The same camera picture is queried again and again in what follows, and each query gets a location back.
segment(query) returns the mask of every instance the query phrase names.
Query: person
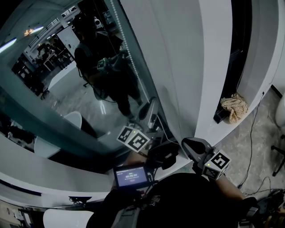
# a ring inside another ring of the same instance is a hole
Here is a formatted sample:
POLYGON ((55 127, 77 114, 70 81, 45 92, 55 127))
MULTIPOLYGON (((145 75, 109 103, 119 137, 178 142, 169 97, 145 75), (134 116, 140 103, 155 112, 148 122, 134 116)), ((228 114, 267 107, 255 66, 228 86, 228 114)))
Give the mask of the person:
POLYGON ((108 74, 97 70, 98 61, 119 53, 122 40, 106 32, 97 32, 93 18, 88 18, 82 13, 75 16, 73 25, 81 38, 79 46, 75 49, 75 61, 84 78, 93 86, 95 96, 98 99, 106 99, 109 96, 117 103, 121 113, 132 119, 134 116, 130 111, 128 95, 139 106, 142 104, 137 82, 134 78, 130 79, 127 70, 108 74))
MULTIPOLYGON (((125 164, 144 160, 144 157, 131 152, 125 164)), ((255 198, 245 199, 225 175, 208 181, 198 174, 178 173, 159 181, 142 199, 137 192, 117 190, 113 186, 101 208, 90 218, 87 228, 94 224, 100 228, 231 228, 237 227, 256 204, 255 198), (140 208, 136 225, 118 222, 118 212, 124 208, 130 211, 140 208)))

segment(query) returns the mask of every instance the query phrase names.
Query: chair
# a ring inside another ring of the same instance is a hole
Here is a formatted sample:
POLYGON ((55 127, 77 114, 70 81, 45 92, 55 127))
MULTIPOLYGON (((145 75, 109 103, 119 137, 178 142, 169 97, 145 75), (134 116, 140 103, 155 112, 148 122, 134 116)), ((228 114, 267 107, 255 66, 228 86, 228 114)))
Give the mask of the chair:
POLYGON ((279 166, 279 168, 277 169, 276 172, 273 172, 272 176, 276 176, 276 174, 280 171, 280 169, 282 168, 282 166, 284 165, 285 163, 285 151, 284 150, 281 150, 280 148, 276 147, 276 146, 271 146, 271 150, 276 150, 278 151, 279 153, 283 154, 284 155, 284 158, 279 166))

